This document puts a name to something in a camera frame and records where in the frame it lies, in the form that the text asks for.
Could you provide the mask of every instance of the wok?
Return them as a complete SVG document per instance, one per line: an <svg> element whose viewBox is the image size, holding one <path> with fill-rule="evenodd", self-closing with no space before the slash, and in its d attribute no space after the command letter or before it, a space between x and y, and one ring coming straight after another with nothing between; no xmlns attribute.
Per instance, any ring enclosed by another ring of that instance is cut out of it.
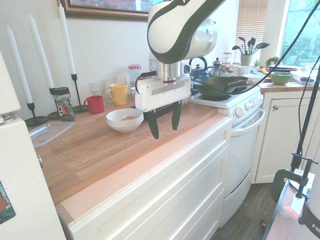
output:
<svg viewBox="0 0 320 240"><path fill-rule="evenodd" d="M237 87L248 86L251 83L247 77L243 76L211 76L201 77L197 80L220 91L226 92L222 93L207 85L195 81L193 82L193 88L197 89L203 96L216 99L224 98L228 96L228 93L232 93Z"/></svg>

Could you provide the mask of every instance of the refrigerator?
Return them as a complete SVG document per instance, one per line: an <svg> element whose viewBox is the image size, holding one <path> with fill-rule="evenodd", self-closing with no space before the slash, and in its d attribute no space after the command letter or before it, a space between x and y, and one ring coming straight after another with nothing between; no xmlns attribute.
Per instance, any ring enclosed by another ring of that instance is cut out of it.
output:
<svg viewBox="0 0 320 240"><path fill-rule="evenodd" d="M0 239L65 240L0 52Z"/></svg>

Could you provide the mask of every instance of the green bowl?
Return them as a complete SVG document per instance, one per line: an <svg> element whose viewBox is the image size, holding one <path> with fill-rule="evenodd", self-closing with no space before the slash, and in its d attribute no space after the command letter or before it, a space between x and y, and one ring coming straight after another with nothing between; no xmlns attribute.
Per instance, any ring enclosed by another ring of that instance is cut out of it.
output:
<svg viewBox="0 0 320 240"><path fill-rule="evenodd" d="M290 72L274 71L271 73L271 81L276 85L286 85L292 79Z"/></svg>

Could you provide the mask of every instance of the cereal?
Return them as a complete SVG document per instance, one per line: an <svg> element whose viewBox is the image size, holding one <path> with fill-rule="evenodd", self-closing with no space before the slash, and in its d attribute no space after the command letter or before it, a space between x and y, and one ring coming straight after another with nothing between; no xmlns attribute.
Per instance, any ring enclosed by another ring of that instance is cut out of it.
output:
<svg viewBox="0 0 320 240"><path fill-rule="evenodd" d="M124 118L121 119L121 121L127 121L127 120L132 120L132 119L136 119L137 116L125 116Z"/></svg>

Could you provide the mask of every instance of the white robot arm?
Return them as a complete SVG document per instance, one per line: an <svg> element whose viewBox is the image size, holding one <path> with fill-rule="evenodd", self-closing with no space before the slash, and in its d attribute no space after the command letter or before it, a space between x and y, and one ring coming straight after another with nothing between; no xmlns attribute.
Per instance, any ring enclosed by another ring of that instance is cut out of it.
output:
<svg viewBox="0 0 320 240"><path fill-rule="evenodd" d="M174 0L154 5L149 12L147 40L155 58L173 64L210 53L217 32L208 18L224 1Z"/></svg>
<svg viewBox="0 0 320 240"><path fill-rule="evenodd" d="M146 113L159 137L157 109L172 105L172 128L178 129L181 100L190 94L191 67L184 59L203 57L216 45L218 33L209 16L225 0L173 0L154 5L148 17L149 70L136 83L135 107Z"/></svg>

